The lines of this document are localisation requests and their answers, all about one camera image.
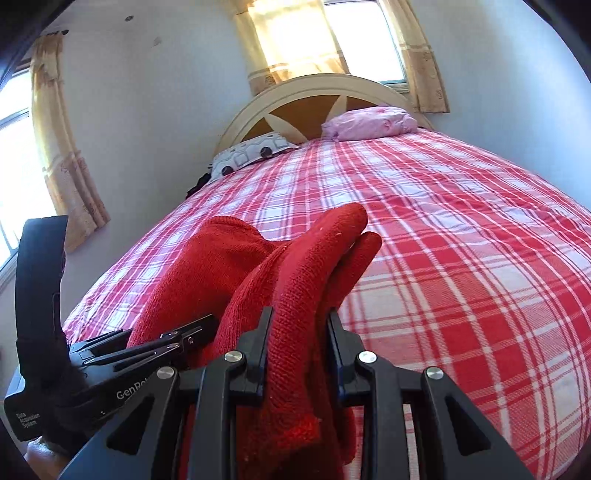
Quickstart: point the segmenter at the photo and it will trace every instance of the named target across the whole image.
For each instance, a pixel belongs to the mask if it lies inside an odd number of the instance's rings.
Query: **window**
[[[378,0],[325,0],[326,16],[352,75],[408,92],[404,63]]]
[[[19,72],[0,92],[0,270],[17,253],[29,218],[55,215],[29,116],[31,76]]]

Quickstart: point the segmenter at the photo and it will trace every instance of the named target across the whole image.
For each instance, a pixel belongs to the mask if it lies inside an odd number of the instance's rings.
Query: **white patterned pillow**
[[[260,135],[227,148],[218,153],[212,162],[212,178],[209,183],[221,179],[225,174],[239,170],[260,160],[271,158],[297,145],[288,142],[277,132]]]

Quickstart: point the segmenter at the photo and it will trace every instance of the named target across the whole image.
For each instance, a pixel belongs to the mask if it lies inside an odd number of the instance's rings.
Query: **red garment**
[[[141,330],[137,334],[134,330],[130,341],[137,345],[201,314],[219,314],[223,299],[237,282],[227,277],[239,277],[240,285],[215,340],[191,364],[204,365],[235,348],[240,335],[257,326],[262,308],[274,308],[262,407],[240,408],[237,415],[240,479],[343,478],[342,465],[355,454],[355,426],[349,410],[333,408],[332,389],[327,387],[326,316],[359,280],[378,252],[381,238],[369,232],[362,235],[367,214],[359,204],[329,210],[290,242],[265,241],[249,228],[241,250],[235,249],[233,234],[221,240],[218,234],[209,235],[208,230],[219,227],[219,220],[229,225],[228,218],[214,218],[193,238],[199,241],[191,239],[191,248],[185,248],[179,258],[182,266],[175,268],[175,263],[165,285],[154,292],[136,326]],[[233,222],[244,235],[248,226]],[[212,238],[217,242],[208,245]],[[251,255],[246,255],[250,251],[245,248],[247,238],[256,246]],[[204,255],[213,260],[204,265]],[[208,288],[222,292],[215,294]],[[190,427],[179,478],[186,477]]]

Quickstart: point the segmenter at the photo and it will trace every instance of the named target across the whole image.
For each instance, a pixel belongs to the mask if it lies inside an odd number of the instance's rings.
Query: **red plaid bedsheet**
[[[211,216],[288,239],[348,202],[366,207],[384,244],[341,307],[343,324],[400,367],[441,366],[537,478],[557,476],[591,431],[591,215],[442,134],[312,141],[206,186],[96,282],[66,333],[131,327]]]

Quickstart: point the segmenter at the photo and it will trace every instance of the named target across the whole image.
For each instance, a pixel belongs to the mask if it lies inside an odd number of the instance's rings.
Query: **mattress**
[[[591,214],[436,132],[314,140],[204,187],[96,282],[64,330],[75,342],[132,327],[211,216],[290,239],[349,202],[384,243],[339,310],[345,328],[399,367],[442,367],[537,478],[563,472],[591,430]]]

